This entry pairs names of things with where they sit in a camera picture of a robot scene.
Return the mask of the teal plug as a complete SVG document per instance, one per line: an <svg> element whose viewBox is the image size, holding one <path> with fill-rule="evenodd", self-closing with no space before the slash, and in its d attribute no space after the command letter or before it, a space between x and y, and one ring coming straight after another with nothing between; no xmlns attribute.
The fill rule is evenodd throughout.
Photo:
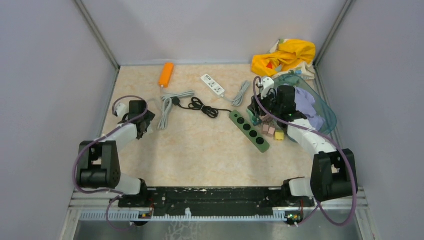
<svg viewBox="0 0 424 240"><path fill-rule="evenodd" d="M256 117L254 115L250 116L250 121L254 127L262 124L262 120L260 117Z"/></svg>

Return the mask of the pink plug orange strip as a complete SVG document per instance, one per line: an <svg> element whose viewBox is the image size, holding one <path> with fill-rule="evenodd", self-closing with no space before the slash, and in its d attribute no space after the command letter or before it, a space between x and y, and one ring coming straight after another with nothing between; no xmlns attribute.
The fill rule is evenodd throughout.
<svg viewBox="0 0 424 240"><path fill-rule="evenodd" d="M270 138L273 138L275 135L276 129L274 127L269 127L268 132L267 132L267 136Z"/></svg>

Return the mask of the yellow plug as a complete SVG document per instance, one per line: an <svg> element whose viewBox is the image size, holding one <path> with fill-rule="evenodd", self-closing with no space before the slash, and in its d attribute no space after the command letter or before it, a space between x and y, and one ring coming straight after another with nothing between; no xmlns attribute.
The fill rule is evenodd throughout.
<svg viewBox="0 0 424 240"><path fill-rule="evenodd" d="M276 130L273 137L275 141L283 141L285 139L285 133L282 130Z"/></svg>

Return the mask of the green power strip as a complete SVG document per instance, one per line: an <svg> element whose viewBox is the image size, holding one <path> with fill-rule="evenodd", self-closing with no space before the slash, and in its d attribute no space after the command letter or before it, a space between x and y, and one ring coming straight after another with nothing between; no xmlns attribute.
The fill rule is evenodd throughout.
<svg viewBox="0 0 424 240"><path fill-rule="evenodd" d="M229 113L229 119L235 126L249 139L249 141L261 152L269 150L270 144L264 139L263 135L251 125L245 117L237 110Z"/></svg>

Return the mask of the white power strip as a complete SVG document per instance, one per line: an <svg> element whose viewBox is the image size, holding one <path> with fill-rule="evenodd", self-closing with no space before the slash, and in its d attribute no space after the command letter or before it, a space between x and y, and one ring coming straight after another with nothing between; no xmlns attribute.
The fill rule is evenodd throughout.
<svg viewBox="0 0 424 240"><path fill-rule="evenodd" d="M200 77L200 79L217 97L224 97L225 89L219 83L217 83L209 74L204 74Z"/></svg>

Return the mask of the orange power strip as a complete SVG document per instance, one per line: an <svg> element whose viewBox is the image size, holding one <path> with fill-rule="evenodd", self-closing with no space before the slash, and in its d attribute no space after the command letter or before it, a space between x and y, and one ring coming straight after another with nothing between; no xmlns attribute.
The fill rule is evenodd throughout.
<svg viewBox="0 0 424 240"><path fill-rule="evenodd" d="M163 65L163 68L158 80L158 85L161 88L167 88L169 86L169 83L172 78L173 70L174 70L174 64L172 62L167 62Z"/></svg>

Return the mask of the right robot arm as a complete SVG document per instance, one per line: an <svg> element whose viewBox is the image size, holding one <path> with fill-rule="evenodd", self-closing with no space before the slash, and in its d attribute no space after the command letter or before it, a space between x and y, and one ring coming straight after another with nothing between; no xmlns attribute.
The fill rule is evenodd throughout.
<svg viewBox="0 0 424 240"><path fill-rule="evenodd" d="M357 206L358 192L355 180L356 175L346 154L340 146L327 135L312 128L307 119L301 118L294 122L287 122L271 114L260 102L255 85L253 86L253 97L264 113L277 122L288 126L287 134L301 145L313 159L310 177L296 178L288 181L289 187L284 189L281 193L283 203L287 206L295 206L301 200L301 197L314 198L318 205L325 201L338 199L338 196L324 196L322 191L327 188L327 183L324 181L326 179L331 179L333 175L332 167L327 167L327 160L330 161L331 157L340 157L344 161L344 167L348 175L347 189L352 191L352 193L343 195L342 198L351 196L352 208L355 208Z"/></svg>

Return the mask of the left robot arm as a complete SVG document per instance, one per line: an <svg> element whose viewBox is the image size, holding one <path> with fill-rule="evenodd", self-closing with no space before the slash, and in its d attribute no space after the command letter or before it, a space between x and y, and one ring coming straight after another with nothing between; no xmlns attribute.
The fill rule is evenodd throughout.
<svg viewBox="0 0 424 240"><path fill-rule="evenodd" d="M115 129L103 137L81 142L72 170L75 188L84 194L127 195L136 206L146 206L150 200L147 184L122 173L119 152L132 141L142 139L155 116L145 100L132 100Z"/></svg>

